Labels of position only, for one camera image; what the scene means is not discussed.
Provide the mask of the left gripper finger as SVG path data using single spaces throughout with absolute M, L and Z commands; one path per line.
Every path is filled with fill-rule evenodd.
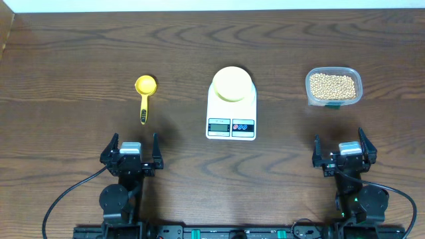
M 119 152 L 118 141 L 119 141 L 119 134 L 115 133 L 112 136 L 112 139 L 110 140 L 109 144 L 107 144 L 103 152 L 101 152 L 100 154 L 100 162 L 102 164 L 109 165 L 112 162 L 114 155 Z
M 159 141 L 158 141 L 158 137 L 156 133 L 153 134 L 152 158 L 153 158 L 153 163 L 155 165 L 155 168 L 163 169 L 164 162 L 163 162 L 163 157 L 159 148 Z

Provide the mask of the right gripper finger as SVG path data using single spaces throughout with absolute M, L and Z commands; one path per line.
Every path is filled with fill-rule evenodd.
M 363 157 L 370 164 L 375 164 L 377 160 L 377 149 L 365 135 L 363 129 L 358 129 L 360 144 L 363 152 Z
M 314 167 L 320 167 L 323 164 L 323 158 L 321 154 L 321 141 L 318 135 L 316 135 L 314 139 L 312 163 Z

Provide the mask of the yellow measuring scoop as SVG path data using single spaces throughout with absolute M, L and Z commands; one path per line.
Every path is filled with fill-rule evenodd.
M 155 78 L 150 75 L 140 76 L 135 82 L 135 89 L 141 96 L 140 122 L 145 125 L 148 116 L 148 97 L 153 95 L 157 89 Z

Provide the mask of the white digital kitchen scale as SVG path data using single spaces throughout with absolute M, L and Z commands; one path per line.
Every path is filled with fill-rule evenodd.
M 207 101 L 205 136 L 208 139 L 254 141 L 257 136 L 256 87 L 237 102 L 218 97 L 211 84 Z

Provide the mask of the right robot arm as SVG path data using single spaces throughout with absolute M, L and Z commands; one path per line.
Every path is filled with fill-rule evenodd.
M 351 224 L 378 224 L 385 219 L 389 195 L 386 190 L 363 183 L 361 174 L 376 163 L 377 149 L 362 129 L 359 140 L 339 144 L 339 150 L 324 158 L 321 142 L 315 136 L 312 163 L 322 168 L 324 177 L 333 177 L 337 185 L 337 209 Z

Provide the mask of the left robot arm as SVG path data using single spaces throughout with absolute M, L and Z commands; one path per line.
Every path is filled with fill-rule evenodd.
M 108 226 L 127 225 L 135 222 L 137 199 L 142 192 L 143 180 L 153 177 L 155 171 L 164 167 L 157 134 L 153 134 L 153 161 L 143 160 L 142 144 L 123 142 L 118 145 L 119 135 L 114 134 L 100 154 L 100 162 L 118 183 L 107 186 L 100 194 L 99 203 Z

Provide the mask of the yellow bowl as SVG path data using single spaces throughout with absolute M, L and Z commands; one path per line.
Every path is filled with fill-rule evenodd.
M 227 102 L 239 102 L 250 94 L 252 79 L 244 69 L 227 66 L 214 75 L 212 84 L 219 98 Z

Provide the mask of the soybeans pile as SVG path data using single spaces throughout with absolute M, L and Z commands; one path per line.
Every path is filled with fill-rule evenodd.
M 309 79 L 313 96 L 320 100 L 352 100 L 356 97 L 355 82 L 349 76 L 316 73 Z

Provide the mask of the clear plastic container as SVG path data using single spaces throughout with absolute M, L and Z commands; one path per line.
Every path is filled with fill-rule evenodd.
M 311 106 L 347 106 L 363 96 L 359 73 L 348 67 L 314 68 L 305 77 L 305 88 Z

